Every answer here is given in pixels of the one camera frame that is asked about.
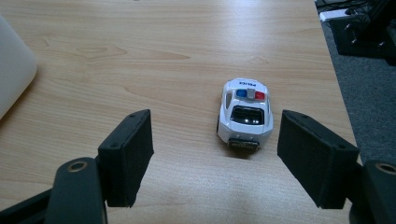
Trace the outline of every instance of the white toy car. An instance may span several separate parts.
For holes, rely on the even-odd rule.
[[[217,132],[229,148],[257,150],[274,127],[270,93],[257,80],[229,80],[221,94]]]

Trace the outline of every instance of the car windshield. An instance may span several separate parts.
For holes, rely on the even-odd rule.
[[[231,120],[249,125],[264,124],[264,112],[260,108],[237,105],[233,108]]]

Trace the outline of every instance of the police light bar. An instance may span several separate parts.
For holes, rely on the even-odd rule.
[[[238,98],[242,98],[242,99],[258,100],[258,101],[265,100],[265,93],[261,91],[255,91],[254,89],[236,90],[235,95]]]

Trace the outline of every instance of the screw hole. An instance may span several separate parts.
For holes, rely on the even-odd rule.
[[[375,166],[382,172],[385,172],[390,175],[396,175],[396,167],[392,165],[386,163],[377,163]]]
[[[70,173],[75,173],[75,172],[79,172],[83,169],[85,169],[85,167],[87,167],[88,163],[85,161],[76,161],[71,163],[69,166],[67,166],[67,171]]]

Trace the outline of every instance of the wooden table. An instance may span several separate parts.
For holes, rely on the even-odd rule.
[[[51,188],[57,168],[149,108],[155,154],[132,209],[109,223],[347,223],[321,210],[276,155],[281,112],[355,144],[312,0],[2,0],[38,72],[0,121],[0,210]],[[216,134],[235,77],[265,83],[275,127],[254,154]]]

